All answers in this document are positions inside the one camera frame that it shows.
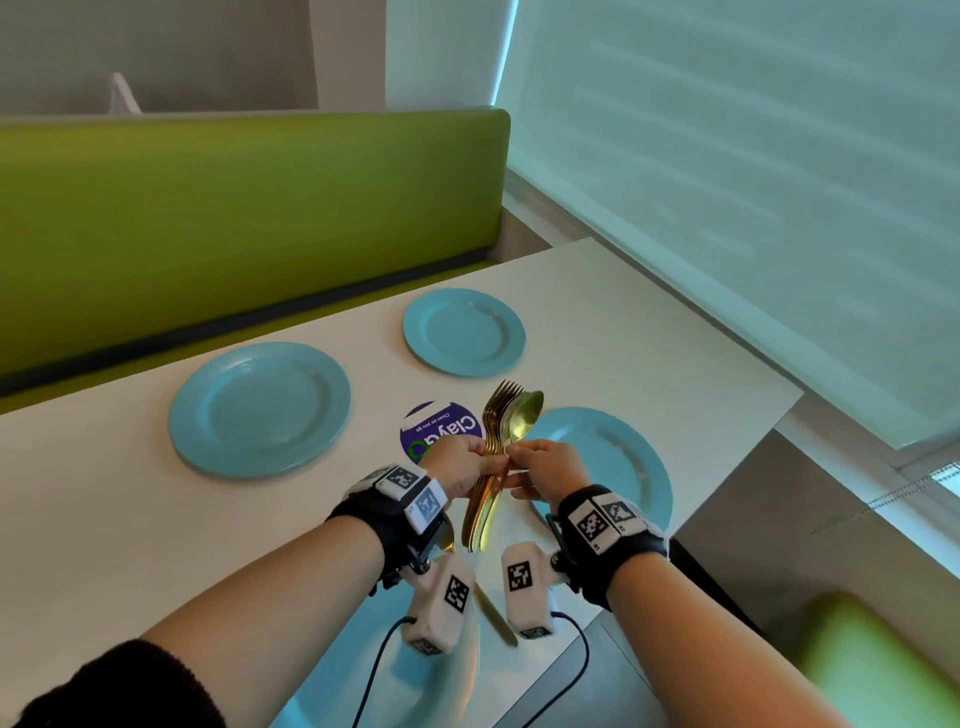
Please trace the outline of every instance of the left hand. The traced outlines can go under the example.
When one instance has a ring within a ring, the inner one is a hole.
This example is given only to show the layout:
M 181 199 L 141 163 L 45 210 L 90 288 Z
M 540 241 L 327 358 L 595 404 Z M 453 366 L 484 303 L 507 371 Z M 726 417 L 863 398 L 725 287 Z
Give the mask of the left hand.
M 444 487 L 453 500 L 466 497 L 481 475 L 506 474 L 507 455 L 485 455 L 483 439 L 473 435 L 444 435 L 430 446 L 420 467 Z

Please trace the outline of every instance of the wrist strap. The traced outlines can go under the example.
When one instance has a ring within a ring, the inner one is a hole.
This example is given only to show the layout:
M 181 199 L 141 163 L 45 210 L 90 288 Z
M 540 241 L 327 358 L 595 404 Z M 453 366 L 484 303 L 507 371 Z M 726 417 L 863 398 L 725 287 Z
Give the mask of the wrist strap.
M 640 553 L 667 554 L 660 529 L 634 503 L 602 485 L 571 493 L 557 511 L 570 576 L 587 601 L 608 611 L 607 589 L 617 569 Z
M 399 571 L 426 569 L 426 556 L 444 522 L 446 493 L 416 465 L 379 468 L 352 486 L 327 520 L 353 516 L 366 523 L 383 546 L 380 579 L 388 589 Z

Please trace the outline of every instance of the white table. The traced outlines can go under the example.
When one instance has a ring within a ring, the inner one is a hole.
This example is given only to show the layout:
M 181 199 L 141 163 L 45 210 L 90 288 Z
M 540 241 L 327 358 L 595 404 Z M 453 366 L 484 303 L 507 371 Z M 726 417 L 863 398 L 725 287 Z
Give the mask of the white table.
M 633 425 L 670 474 L 674 531 L 790 409 L 799 390 L 592 240 L 450 283 L 506 302 L 527 330 L 507 376 Z M 322 521 L 372 465 L 402 462 L 403 416 L 427 400 L 479 413 L 499 379 L 422 365 L 400 329 L 422 291 L 262 337 L 336 358 L 353 389 L 349 423 L 317 462 L 287 477 L 230 484 L 178 459 L 167 407 L 218 352 L 0 417 L 0 716 L 69 678 L 112 644 Z M 462 506 L 453 511 L 462 515 Z M 500 552 L 549 537 L 504 498 L 480 583 L 503 609 Z M 586 625 L 597 609 L 559 592 Z M 573 640 L 506 647 L 481 619 L 480 670 L 464 725 L 489 728 Z

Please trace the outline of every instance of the green bench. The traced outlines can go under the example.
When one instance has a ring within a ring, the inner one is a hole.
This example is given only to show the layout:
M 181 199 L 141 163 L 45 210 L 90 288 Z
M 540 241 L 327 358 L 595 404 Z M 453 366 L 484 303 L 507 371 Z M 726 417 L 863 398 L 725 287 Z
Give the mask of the green bench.
M 795 662 L 854 728 L 960 726 L 957 687 L 852 596 L 814 601 Z
M 491 265 L 497 109 L 0 125 L 0 412 Z

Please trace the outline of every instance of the forearm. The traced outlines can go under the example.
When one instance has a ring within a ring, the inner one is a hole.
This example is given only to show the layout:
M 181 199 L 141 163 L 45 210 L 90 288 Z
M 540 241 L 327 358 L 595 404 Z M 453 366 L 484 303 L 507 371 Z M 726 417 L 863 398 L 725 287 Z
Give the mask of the forearm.
M 265 727 L 382 569 L 373 531 L 336 518 L 214 585 L 143 637 L 193 671 L 229 728 Z
M 607 598 L 680 728 L 850 728 L 779 653 L 658 554 L 635 556 Z

